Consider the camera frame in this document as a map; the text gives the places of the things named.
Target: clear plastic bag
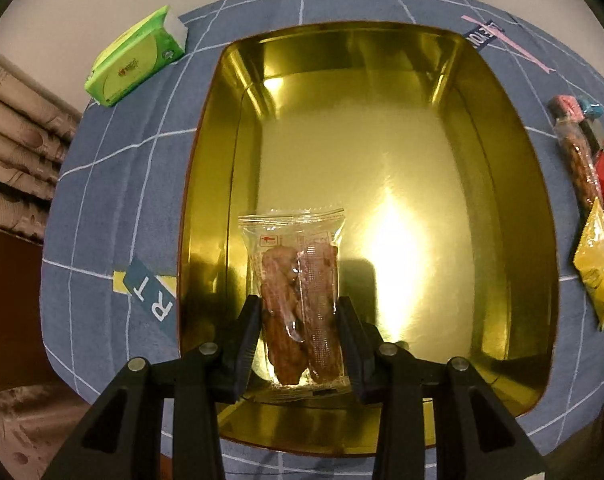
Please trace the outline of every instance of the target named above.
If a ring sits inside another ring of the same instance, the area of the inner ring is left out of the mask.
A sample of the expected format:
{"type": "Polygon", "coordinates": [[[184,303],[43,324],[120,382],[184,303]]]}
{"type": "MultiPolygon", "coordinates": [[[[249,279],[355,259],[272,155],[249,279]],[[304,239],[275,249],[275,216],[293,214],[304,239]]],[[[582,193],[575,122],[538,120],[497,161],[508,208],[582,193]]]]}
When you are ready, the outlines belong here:
{"type": "Polygon", "coordinates": [[[335,319],[344,210],[241,216],[239,225],[262,297],[269,379],[298,393],[348,384],[335,319]]]}
{"type": "Polygon", "coordinates": [[[586,217],[593,209],[596,198],[602,204],[600,181],[593,165],[589,143],[575,121],[560,119],[556,123],[555,130],[571,171],[575,194],[586,217]]]}

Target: gold tray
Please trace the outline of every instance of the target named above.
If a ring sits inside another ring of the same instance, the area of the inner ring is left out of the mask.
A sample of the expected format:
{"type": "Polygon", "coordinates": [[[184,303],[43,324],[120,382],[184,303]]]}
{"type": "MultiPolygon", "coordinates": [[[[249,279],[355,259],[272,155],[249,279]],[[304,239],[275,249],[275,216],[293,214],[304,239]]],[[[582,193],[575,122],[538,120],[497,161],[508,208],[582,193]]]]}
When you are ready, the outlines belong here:
{"type": "MultiPolygon", "coordinates": [[[[252,291],[238,215],[343,206],[340,293],[361,318],[419,358],[469,357],[513,415],[541,397],[557,319],[552,213],[516,111],[461,36],[350,22],[230,44],[185,194],[182,352],[213,339],[252,291]]],[[[256,375],[263,366],[262,356],[256,375]]],[[[274,404],[255,400],[254,383],[220,408],[221,436],[375,452],[379,406],[351,394],[274,404]]]]}

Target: pink tape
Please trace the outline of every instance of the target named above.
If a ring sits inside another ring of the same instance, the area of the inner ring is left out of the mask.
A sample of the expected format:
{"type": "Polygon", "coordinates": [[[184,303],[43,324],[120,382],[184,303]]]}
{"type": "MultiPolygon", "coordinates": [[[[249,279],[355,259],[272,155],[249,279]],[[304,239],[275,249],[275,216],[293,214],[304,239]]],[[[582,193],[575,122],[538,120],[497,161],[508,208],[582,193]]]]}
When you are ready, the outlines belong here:
{"type": "Polygon", "coordinates": [[[476,25],[482,25],[486,30],[488,30],[491,34],[493,34],[494,36],[500,38],[504,43],[512,46],[515,50],[517,50],[519,53],[522,54],[522,56],[526,57],[531,63],[535,63],[536,65],[538,65],[542,70],[544,70],[547,74],[551,73],[551,72],[555,72],[556,70],[554,70],[553,68],[549,68],[547,67],[544,63],[542,63],[537,57],[535,57],[533,54],[530,54],[527,50],[523,49],[521,46],[519,46],[517,43],[515,43],[515,41],[510,40],[509,38],[507,38],[504,34],[502,34],[497,28],[492,27],[491,25],[487,25],[485,23],[482,22],[478,22],[477,20],[471,18],[470,16],[467,16],[466,14],[464,14],[462,16],[463,20],[467,20],[468,22],[471,23],[475,23],[476,25]]]}

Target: box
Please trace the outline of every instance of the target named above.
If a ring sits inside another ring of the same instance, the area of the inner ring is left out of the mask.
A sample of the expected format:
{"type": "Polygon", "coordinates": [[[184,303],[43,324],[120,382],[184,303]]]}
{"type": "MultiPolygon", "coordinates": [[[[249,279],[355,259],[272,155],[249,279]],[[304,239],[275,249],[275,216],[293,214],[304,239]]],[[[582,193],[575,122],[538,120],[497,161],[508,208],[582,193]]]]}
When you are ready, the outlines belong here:
{"type": "Polygon", "coordinates": [[[99,104],[113,106],[184,55],[188,30],[169,6],[156,10],[100,53],[84,89],[99,104]]]}

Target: curtain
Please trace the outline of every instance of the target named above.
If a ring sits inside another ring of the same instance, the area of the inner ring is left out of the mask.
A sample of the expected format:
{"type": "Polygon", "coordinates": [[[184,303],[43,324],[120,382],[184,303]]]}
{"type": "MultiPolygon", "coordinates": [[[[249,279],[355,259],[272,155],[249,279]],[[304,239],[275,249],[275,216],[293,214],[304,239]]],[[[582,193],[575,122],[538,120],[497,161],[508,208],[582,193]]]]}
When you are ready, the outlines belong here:
{"type": "Polygon", "coordinates": [[[0,65],[0,229],[44,238],[77,121],[0,65]]]}

